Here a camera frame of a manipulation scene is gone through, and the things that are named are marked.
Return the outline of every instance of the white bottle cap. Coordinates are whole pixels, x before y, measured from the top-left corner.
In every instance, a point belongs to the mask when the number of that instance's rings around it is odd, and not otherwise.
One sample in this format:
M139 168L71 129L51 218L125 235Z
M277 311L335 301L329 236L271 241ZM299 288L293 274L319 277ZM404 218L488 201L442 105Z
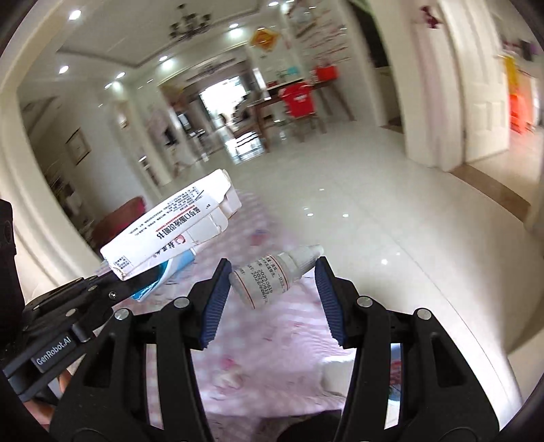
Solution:
M296 266L300 269L300 275L309 272L315 265L316 260L325 253L320 244L303 245L287 252Z

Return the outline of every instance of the white cardboard box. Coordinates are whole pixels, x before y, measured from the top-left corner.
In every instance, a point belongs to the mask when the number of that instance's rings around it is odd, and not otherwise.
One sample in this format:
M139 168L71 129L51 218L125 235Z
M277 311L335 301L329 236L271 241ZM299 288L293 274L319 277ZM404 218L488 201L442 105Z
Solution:
M218 169L149 210L100 252L125 280L220 234L240 206L227 172Z

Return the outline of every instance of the white tiled floor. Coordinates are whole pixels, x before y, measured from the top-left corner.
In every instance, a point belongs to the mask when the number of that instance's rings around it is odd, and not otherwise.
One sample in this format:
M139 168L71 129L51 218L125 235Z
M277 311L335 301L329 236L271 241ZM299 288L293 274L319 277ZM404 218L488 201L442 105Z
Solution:
M357 122L328 130L305 143L277 137L270 154L239 165L218 152L184 171L169 193L225 168L300 243L322 244L335 273L360 293L393 310L432 310L504 425L521 400L505 349L544 289L536 243L471 186L409 161L401 134Z
M510 131L510 149L471 163L486 175L533 203L540 180L544 155L544 128L520 135Z

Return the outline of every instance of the human hand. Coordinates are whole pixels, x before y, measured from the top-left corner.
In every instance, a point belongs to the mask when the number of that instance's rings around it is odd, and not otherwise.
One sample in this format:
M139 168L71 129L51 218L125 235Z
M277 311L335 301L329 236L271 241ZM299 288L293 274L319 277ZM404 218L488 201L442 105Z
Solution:
M64 393L64 390L66 390L66 387L68 386L68 382L70 382L70 379L72 378L72 375L68 370L64 370L60 376L59 384L60 384L60 391ZM45 402L41 401L35 401L30 400L28 402L24 403L24 406L27 408L27 410L34 416L34 418L38 421L38 423L45 429L49 430L49 424L51 423L51 419L53 418L53 413L55 412L55 407L52 405L46 404Z

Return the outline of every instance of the blue gripper pad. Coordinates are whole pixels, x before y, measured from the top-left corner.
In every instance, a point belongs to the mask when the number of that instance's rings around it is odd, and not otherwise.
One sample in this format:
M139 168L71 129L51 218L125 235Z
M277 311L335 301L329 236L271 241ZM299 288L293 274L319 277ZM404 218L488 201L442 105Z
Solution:
M316 261L315 275L317 291L321 298L331 335L338 341L338 345L343 346L345 342L344 315L332 284L332 278L335 276L325 257L321 257Z
M228 280L228 275L232 272L232 264L225 260L226 263L217 275L213 275L212 280L215 282L212 293L209 296L208 303L202 314L202 331L200 333L200 344L206 348L208 344L215 339L215 332L221 320L221 314L227 301L228 291L231 289L231 283Z

